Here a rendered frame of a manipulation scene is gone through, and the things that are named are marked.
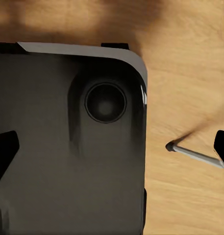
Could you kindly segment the camera tripod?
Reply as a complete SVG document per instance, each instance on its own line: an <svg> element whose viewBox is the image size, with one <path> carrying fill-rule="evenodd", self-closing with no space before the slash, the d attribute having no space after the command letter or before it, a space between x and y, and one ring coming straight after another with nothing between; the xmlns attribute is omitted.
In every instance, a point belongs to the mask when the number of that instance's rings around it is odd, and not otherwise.
<svg viewBox="0 0 224 235"><path fill-rule="evenodd" d="M189 156L190 158L193 158L193 159L205 162L205 163L210 164L210 165L214 165L214 166L216 166L218 168L222 168L224 170L224 162L223 162L223 160L212 158L210 156L207 156L207 155L204 155L204 154L201 154L201 153L198 153L198 152L195 152L195 151L183 148L181 146L177 146L173 142L169 142L166 145L166 149L169 152L173 151L173 152L182 153L182 154L184 154L186 156Z"/></svg>

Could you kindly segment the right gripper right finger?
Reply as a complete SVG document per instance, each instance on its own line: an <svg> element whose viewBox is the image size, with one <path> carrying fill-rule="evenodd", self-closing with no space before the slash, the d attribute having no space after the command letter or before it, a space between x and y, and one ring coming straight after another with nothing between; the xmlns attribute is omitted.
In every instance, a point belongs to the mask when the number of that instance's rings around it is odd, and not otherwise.
<svg viewBox="0 0 224 235"><path fill-rule="evenodd" d="M219 130L215 137L214 148L224 162L224 131Z"/></svg>

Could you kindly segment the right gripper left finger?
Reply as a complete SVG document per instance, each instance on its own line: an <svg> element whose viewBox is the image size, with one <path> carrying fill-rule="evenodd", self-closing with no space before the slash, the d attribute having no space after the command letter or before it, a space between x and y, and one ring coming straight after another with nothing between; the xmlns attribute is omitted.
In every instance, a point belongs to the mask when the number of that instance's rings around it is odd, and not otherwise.
<svg viewBox="0 0 224 235"><path fill-rule="evenodd" d="M0 134L0 180L20 149L15 130Z"/></svg>

